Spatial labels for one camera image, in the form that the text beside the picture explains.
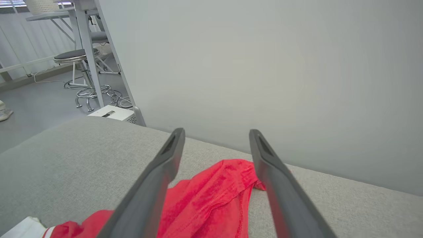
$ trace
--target white table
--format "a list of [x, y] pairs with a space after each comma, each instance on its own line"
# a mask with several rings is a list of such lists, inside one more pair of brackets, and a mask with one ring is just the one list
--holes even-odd
[[[93, 43], [91, 41], [91, 32], [88, 27], [88, 15], [95, 15], [98, 14], [97, 10], [93, 9], [86, 9], [87, 6], [90, 4], [86, 4], [87, 1], [83, 1], [85, 3], [81, 4], [79, 0], [74, 0], [75, 7], [63, 8], [57, 12], [50, 12], [44, 13], [40, 15], [35, 15], [32, 17], [27, 17], [27, 21], [38, 21], [38, 20], [51, 20], [56, 27], [60, 29], [72, 42], [75, 43], [75, 48], [78, 49], [85, 49], [85, 53], [87, 54], [87, 61], [88, 67], [91, 72], [91, 78], [94, 83], [94, 88], [98, 95], [98, 100], [100, 107], [104, 107], [103, 95], [100, 87], [99, 78], [96, 71], [96, 63], [94, 58], [93, 52]], [[69, 26], [63, 18], [69, 17], [71, 26]], [[65, 31], [62, 29], [54, 19], [60, 19], [74, 34], [73, 40]]]

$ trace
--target stool seat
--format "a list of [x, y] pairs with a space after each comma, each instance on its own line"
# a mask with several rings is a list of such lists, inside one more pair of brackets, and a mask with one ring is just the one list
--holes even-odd
[[91, 40], [93, 42], [98, 42], [98, 41], [107, 42], [108, 41], [106, 32], [104, 32], [104, 31], [93, 31], [93, 32], [91, 32]]
[[[99, 55], [100, 51], [98, 49], [94, 49], [94, 57]], [[58, 64], [63, 63], [72, 63], [77, 61], [82, 61], [87, 58], [87, 54], [85, 53], [85, 49], [80, 50], [73, 50], [63, 54], [59, 54], [53, 58], [53, 61]]]

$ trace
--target chrome stool base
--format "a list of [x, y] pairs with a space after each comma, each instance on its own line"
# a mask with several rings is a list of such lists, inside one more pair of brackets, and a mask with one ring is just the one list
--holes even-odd
[[[107, 94], [110, 97], [111, 103], [116, 102], [114, 98], [114, 96], [116, 96], [115, 91], [113, 91], [110, 85], [102, 85], [101, 89], [102, 89], [102, 94]], [[88, 111], [93, 111], [94, 108], [92, 108], [90, 105], [90, 99], [96, 98], [96, 97], [97, 97], [97, 93], [94, 88], [86, 88], [86, 89], [79, 90], [77, 92], [77, 97], [75, 98], [75, 103], [77, 105], [77, 108], [82, 107], [82, 105], [79, 104], [79, 99], [84, 98], [86, 99], [86, 102], [87, 102]]]

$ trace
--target white stripe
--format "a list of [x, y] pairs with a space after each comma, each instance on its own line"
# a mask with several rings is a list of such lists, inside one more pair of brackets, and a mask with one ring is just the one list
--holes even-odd
[[52, 233], [53, 233], [53, 229], [54, 229], [55, 227], [50, 227], [49, 228], [49, 230], [46, 232], [46, 236], [44, 236], [44, 238], [50, 238], [50, 236], [52, 235]]

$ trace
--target white cloth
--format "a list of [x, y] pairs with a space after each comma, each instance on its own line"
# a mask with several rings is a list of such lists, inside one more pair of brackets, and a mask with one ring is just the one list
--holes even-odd
[[46, 230], [38, 218], [29, 216], [0, 238], [42, 238]]

